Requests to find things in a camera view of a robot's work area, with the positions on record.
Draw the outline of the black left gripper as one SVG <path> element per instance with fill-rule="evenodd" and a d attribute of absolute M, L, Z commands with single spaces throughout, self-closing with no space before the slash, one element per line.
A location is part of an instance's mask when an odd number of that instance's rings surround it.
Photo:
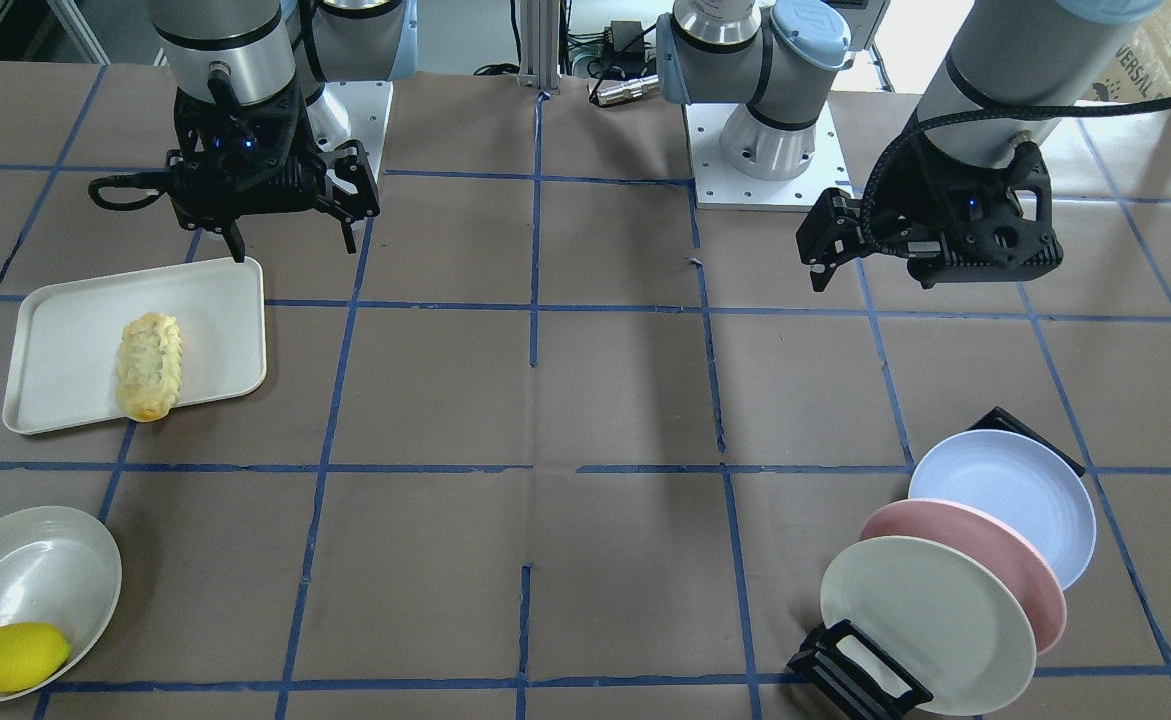
<path fill-rule="evenodd" d="M 1004 167 L 950 158 L 911 138 L 860 199 L 819 196 L 796 231 L 813 292 L 855 258 L 905 259 L 924 290 L 937 284 L 1027 282 L 1059 268 L 1064 251 L 1052 222 L 1050 174 L 1038 143 L 1013 142 Z"/>

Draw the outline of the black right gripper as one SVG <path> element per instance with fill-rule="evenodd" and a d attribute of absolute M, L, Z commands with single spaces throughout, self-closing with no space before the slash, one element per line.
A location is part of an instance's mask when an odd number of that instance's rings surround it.
<path fill-rule="evenodd" d="M 218 233 L 242 265 L 239 218 L 321 211 L 341 222 L 347 254 L 357 254 L 355 224 L 379 215 L 378 183 L 356 138 L 319 146 L 300 87 L 285 85 L 237 115 L 182 90 L 173 119 L 178 148 L 166 193 L 178 222 Z"/>

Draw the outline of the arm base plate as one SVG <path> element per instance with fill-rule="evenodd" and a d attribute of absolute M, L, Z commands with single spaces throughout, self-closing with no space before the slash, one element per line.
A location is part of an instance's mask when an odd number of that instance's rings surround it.
<path fill-rule="evenodd" d="M 800 140 L 771 140 L 768 128 L 751 140 L 721 140 L 735 110 L 708 102 L 684 109 L 701 208 L 809 211 L 826 190 L 854 193 L 828 107 Z"/>
<path fill-rule="evenodd" d="M 334 152 L 347 140 L 359 140 L 367 155 L 361 167 L 379 181 L 393 83 L 309 81 L 300 87 L 307 92 L 303 100 L 309 117 L 309 132 L 297 132 L 300 146 Z"/>

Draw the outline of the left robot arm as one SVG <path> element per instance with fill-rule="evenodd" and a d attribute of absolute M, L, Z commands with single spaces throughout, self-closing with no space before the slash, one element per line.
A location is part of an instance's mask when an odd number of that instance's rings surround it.
<path fill-rule="evenodd" d="M 821 192 L 796 233 L 814 292 L 900 258 L 920 287 L 1027 282 L 1059 268 L 1050 137 L 1156 1 L 977 1 L 860 199 Z M 676 1 L 655 23 L 664 100 L 733 107 L 723 152 L 765 181 L 804 172 L 864 1 Z"/>

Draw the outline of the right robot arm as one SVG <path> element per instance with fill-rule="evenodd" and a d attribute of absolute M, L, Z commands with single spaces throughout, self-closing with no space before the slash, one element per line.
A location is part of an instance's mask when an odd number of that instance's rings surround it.
<path fill-rule="evenodd" d="M 374 163 L 343 83 L 389 85 L 419 64 L 413 1 L 149 1 L 172 69 L 174 136 L 155 184 L 184 227 L 245 260 L 244 217 L 379 214 Z"/>

